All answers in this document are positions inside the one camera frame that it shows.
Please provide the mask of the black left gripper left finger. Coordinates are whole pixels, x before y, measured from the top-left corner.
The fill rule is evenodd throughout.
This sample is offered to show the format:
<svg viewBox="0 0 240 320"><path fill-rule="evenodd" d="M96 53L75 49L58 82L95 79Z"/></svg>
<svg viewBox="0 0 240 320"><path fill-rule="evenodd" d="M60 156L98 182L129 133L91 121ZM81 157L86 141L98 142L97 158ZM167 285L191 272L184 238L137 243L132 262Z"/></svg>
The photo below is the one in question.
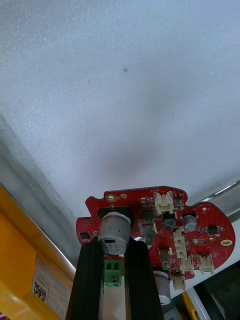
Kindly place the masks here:
<svg viewBox="0 0 240 320"><path fill-rule="evenodd" d="M104 253L95 237L81 249L66 312L67 320L103 318Z"/></svg>

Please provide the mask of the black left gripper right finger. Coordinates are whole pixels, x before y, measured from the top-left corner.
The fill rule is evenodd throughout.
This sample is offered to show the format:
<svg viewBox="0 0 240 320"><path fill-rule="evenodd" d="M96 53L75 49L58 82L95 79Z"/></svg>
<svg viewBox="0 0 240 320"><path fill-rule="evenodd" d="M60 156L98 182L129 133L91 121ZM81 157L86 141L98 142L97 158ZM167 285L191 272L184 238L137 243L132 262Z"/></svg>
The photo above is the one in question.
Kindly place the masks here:
<svg viewBox="0 0 240 320"><path fill-rule="evenodd" d="M149 250L142 241L129 239L124 254L124 288L127 320L162 320Z"/></svg>

